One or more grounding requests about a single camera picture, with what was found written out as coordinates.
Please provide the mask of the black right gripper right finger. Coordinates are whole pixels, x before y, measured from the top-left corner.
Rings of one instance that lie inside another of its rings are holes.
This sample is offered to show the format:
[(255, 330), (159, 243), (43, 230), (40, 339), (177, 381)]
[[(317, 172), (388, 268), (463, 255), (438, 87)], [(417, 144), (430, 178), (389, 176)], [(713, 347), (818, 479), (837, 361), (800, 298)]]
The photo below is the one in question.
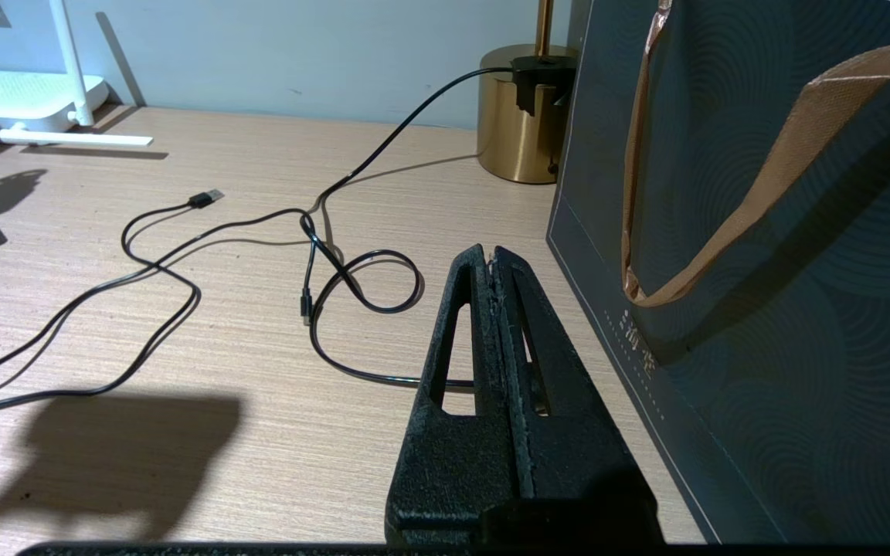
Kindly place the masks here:
[(657, 501), (537, 276), (494, 251), (515, 495), (494, 509), (505, 544), (660, 544)]

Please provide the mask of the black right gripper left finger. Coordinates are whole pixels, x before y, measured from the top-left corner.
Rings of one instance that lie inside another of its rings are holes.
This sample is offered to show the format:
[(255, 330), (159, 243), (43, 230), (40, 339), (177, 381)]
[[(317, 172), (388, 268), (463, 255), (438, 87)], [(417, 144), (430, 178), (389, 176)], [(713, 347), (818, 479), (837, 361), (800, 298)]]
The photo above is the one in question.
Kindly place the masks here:
[[(403, 544), (473, 544), (483, 516), (531, 493), (526, 356), (516, 346), (513, 255), (463, 251), (452, 263), (386, 496), (386, 538)], [(470, 311), (474, 414), (443, 409), (460, 309)]]

